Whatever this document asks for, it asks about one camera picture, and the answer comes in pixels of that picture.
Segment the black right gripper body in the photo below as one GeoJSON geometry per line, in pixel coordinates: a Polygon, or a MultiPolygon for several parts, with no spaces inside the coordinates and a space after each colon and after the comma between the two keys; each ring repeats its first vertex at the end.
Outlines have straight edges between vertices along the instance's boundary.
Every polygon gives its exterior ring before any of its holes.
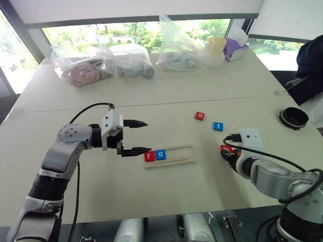
{"type": "Polygon", "coordinates": [[[241,156],[240,150],[234,150],[233,153],[229,152],[229,160],[226,160],[226,161],[229,163],[231,169],[236,169],[236,163],[240,156],[241,156]]]}

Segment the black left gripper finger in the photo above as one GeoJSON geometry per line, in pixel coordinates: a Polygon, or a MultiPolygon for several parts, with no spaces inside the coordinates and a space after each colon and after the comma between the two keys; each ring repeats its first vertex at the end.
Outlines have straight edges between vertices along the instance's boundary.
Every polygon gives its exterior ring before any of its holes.
{"type": "Polygon", "coordinates": [[[146,126],[148,126],[148,124],[143,121],[139,121],[139,120],[124,119],[123,126],[129,127],[129,128],[140,128],[140,127],[146,127],[146,126]]]}
{"type": "Polygon", "coordinates": [[[122,149],[121,156],[122,157],[131,157],[131,156],[138,156],[141,154],[145,154],[151,151],[151,148],[146,147],[133,147],[131,149],[122,149]]]}

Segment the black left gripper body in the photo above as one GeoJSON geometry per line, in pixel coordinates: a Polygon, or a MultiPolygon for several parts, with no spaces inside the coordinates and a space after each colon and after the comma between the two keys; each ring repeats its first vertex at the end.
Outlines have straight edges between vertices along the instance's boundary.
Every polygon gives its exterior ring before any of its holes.
{"type": "Polygon", "coordinates": [[[123,117],[121,114],[107,114],[105,124],[105,147],[116,149],[118,155],[121,155],[123,149],[123,127],[123,117]]]}

